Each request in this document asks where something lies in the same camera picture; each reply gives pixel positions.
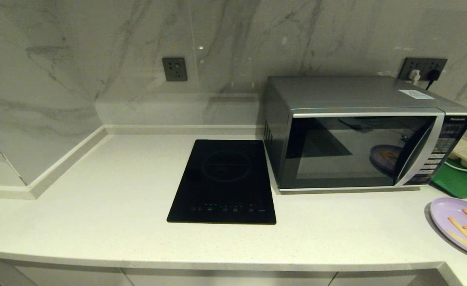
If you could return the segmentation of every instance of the green tray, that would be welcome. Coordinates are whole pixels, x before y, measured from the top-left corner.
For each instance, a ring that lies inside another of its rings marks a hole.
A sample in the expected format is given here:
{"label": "green tray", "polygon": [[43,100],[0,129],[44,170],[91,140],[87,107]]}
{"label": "green tray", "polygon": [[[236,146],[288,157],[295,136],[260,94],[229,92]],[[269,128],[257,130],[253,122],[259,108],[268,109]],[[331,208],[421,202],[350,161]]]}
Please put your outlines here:
{"label": "green tray", "polygon": [[[465,168],[459,163],[459,160],[447,159],[447,163],[462,169]],[[435,186],[438,186],[453,197],[458,197],[459,199],[467,198],[467,172],[455,170],[444,164],[438,170],[435,177],[433,177],[432,181]]]}

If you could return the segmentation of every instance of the black induction cooktop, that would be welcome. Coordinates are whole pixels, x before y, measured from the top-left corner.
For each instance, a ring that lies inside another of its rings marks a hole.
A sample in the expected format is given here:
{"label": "black induction cooktop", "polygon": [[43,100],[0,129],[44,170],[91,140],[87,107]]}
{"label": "black induction cooktop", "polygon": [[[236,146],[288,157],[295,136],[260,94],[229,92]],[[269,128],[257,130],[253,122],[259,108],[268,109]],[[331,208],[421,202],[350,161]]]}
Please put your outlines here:
{"label": "black induction cooktop", "polygon": [[166,220],[275,224],[264,143],[195,141]]}

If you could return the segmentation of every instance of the microwave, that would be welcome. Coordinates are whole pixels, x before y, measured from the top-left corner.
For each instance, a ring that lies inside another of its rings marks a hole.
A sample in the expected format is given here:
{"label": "microwave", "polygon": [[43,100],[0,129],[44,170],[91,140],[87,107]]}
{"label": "microwave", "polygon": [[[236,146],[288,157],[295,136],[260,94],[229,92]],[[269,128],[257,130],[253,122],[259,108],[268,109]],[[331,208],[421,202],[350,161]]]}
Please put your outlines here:
{"label": "microwave", "polygon": [[281,193],[415,190],[467,108],[390,76],[269,77],[264,144]]}

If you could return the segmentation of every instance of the white countertop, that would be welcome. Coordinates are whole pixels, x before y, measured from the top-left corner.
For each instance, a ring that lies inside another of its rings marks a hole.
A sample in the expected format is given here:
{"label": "white countertop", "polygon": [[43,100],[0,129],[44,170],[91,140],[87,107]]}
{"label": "white countertop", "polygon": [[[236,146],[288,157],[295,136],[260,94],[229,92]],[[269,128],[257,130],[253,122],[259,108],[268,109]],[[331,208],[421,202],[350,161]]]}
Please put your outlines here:
{"label": "white countertop", "polygon": [[467,253],[426,219],[426,205],[446,197],[432,187],[281,195],[269,168],[275,226],[166,222],[198,138],[254,136],[108,135],[36,201],[0,199],[0,258],[174,269],[439,268],[444,275],[449,267],[467,286]]}

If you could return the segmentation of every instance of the wall socket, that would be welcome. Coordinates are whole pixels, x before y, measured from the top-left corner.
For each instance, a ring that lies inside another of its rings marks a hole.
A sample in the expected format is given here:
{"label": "wall socket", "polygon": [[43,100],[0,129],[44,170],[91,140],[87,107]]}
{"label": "wall socket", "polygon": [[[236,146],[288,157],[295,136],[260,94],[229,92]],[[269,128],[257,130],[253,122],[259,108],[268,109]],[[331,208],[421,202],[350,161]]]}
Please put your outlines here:
{"label": "wall socket", "polygon": [[421,79],[429,80],[428,74],[432,70],[438,70],[440,74],[446,66],[446,58],[406,58],[399,73],[398,79],[411,80],[408,76],[412,70],[419,70]]}
{"label": "wall socket", "polygon": [[186,81],[186,64],[184,58],[163,58],[163,69],[166,81]]}

